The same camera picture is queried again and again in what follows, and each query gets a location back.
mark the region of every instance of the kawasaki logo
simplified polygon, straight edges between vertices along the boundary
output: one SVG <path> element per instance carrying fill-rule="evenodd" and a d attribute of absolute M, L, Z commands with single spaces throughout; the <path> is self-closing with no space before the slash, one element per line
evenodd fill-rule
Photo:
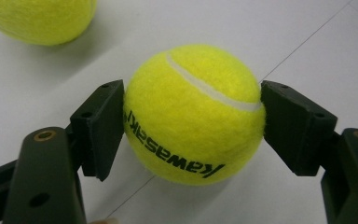
<path fill-rule="evenodd" d="M 145 149 L 154 153 L 154 155 L 160 160 L 166 161 L 168 164 L 178 169 L 190 173 L 200 174 L 202 178 L 208 178 L 209 176 L 216 174 L 216 172 L 225 166 L 225 164 L 213 166 L 212 164 L 204 164 L 199 161 L 189 161 L 184 157 L 172 154 L 168 149 L 156 142 L 151 136 L 147 135 L 146 131 L 142 129 L 142 126 L 136 120 L 132 111 L 130 111 L 128 116 L 124 113 L 124 121 L 125 123 L 128 123 L 133 134 L 141 142 L 141 144 L 144 145 Z"/>

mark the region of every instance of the white seam line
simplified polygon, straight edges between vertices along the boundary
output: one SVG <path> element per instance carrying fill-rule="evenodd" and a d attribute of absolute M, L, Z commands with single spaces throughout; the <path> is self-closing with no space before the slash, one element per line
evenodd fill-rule
<path fill-rule="evenodd" d="M 170 53 L 167 53 L 166 56 L 168 64 L 184 78 L 187 82 L 195 86 L 197 89 L 202 91 L 204 94 L 210 96 L 211 98 L 225 104 L 237 108 L 242 111 L 254 112 L 261 107 L 261 103 L 245 103 L 241 101 L 233 100 L 220 91 L 215 90 L 212 86 L 208 85 L 203 80 L 200 80 L 193 75 L 191 75 L 185 68 L 177 64 L 171 57 Z"/>

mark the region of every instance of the yellow tennis ball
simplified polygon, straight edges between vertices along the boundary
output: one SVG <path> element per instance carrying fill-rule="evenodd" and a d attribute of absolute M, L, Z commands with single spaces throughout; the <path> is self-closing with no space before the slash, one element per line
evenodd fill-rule
<path fill-rule="evenodd" d="M 96 0 L 0 0 L 0 31 L 23 42 L 58 45 L 88 27 Z"/>
<path fill-rule="evenodd" d="M 251 71 L 206 45 L 155 55 L 124 97 L 125 132 L 137 157 L 154 174 L 186 185 L 237 173 L 258 148 L 265 116 Z"/>

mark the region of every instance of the white table surface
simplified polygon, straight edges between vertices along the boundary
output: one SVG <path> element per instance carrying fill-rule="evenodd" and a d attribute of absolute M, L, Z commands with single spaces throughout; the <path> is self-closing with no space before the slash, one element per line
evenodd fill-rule
<path fill-rule="evenodd" d="M 238 56 L 258 80 L 284 83 L 358 128 L 358 0 L 100 0 L 89 29 L 58 47 L 0 33 L 0 165 L 34 130 L 66 127 L 101 84 L 153 54 L 205 43 Z M 149 173 L 126 137 L 102 183 L 81 176 L 89 221 L 120 223 L 326 223 L 320 180 L 297 177 L 262 142 L 229 180 L 188 187 Z"/>

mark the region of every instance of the yellow ball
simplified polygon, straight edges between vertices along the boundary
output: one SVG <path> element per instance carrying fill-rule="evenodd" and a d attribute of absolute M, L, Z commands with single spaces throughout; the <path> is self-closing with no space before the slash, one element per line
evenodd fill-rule
<path fill-rule="evenodd" d="M 155 55 L 124 97 L 125 132 L 137 157 L 154 174 L 186 185 L 237 173 L 258 148 L 265 116 L 251 71 L 207 45 Z"/>
<path fill-rule="evenodd" d="M 96 0 L 0 0 L 0 31 L 30 44 L 58 45 L 88 27 Z"/>

